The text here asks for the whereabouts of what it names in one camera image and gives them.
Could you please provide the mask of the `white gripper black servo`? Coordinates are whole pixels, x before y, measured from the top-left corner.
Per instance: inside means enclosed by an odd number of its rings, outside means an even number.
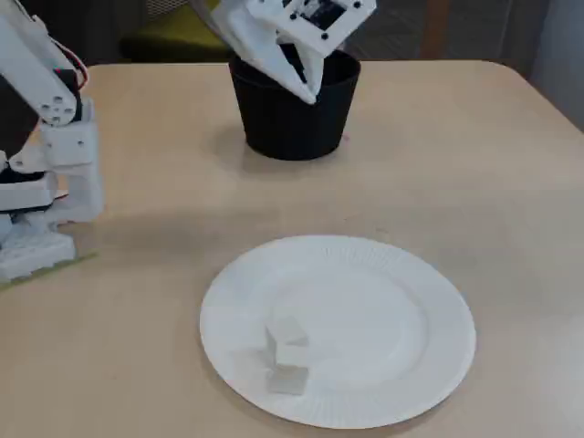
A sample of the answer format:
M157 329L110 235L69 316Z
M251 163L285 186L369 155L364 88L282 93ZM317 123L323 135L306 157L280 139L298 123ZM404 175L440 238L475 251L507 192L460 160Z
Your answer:
M309 105L321 89L324 57L340 47L375 11L375 1L222 1L211 17L243 47L243 58ZM304 82L276 36L296 44Z

